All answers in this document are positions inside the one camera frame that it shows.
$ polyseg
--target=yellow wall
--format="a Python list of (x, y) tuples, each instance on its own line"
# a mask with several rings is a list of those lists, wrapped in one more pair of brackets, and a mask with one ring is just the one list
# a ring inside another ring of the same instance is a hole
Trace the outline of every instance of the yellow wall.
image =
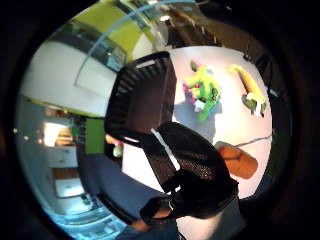
[[(80, 13), (75, 19), (95, 27), (100, 32), (104, 32), (112, 23), (123, 16), (125, 16), (125, 13), (111, 2), (98, 2)], [(126, 51), (126, 61), (131, 61), (131, 52), (143, 32), (132, 20), (124, 22), (116, 29), (108, 37)]]

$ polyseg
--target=green panel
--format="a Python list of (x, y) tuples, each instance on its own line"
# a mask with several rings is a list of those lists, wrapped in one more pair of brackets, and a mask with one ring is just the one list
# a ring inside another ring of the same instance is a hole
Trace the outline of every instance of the green panel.
[(86, 154), (97, 154), (104, 152), (104, 127), (103, 120), (86, 120), (85, 152)]

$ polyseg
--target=ceiling light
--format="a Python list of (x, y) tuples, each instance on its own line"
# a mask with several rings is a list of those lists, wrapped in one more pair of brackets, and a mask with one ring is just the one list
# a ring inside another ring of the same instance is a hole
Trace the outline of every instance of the ceiling light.
[(161, 22), (165, 22), (165, 21), (167, 21), (167, 20), (169, 20), (170, 19), (170, 17), (168, 16), (168, 15), (164, 15), (164, 16), (162, 16), (161, 18), (160, 18), (160, 21)]

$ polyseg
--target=wall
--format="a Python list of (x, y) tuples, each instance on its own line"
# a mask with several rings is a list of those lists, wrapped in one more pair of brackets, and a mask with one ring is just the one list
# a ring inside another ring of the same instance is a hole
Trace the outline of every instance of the wall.
[[(125, 15), (124, 12), (112, 3), (98, 2), (81, 12), (75, 19), (95, 27), (102, 33)], [(139, 57), (151, 53), (152, 35), (150, 34), (149, 28), (140, 29), (131, 19), (119, 25), (119, 27), (113, 30), (108, 37), (126, 51), (127, 62), (136, 58), (136, 55), (133, 55), (132, 52), (134, 50), (137, 51), (137, 48), (140, 49), (140, 52), (143, 52), (143, 54), (139, 54)], [(138, 45), (138, 42), (142, 41), (143, 44), (145, 44), (145, 48), (141, 44)]]
[(85, 53), (59, 42), (45, 42), (26, 71), (21, 94), (88, 115), (103, 117), (116, 74)]

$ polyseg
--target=green plush toy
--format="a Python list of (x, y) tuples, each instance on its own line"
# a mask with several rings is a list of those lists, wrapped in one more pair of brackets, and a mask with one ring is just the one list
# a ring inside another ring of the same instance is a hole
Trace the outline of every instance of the green plush toy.
[(198, 121), (204, 122), (220, 99), (220, 87), (205, 64), (191, 60), (190, 67), (195, 73), (185, 78), (183, 90), (190, 95), (189, 102), (198, 112)]

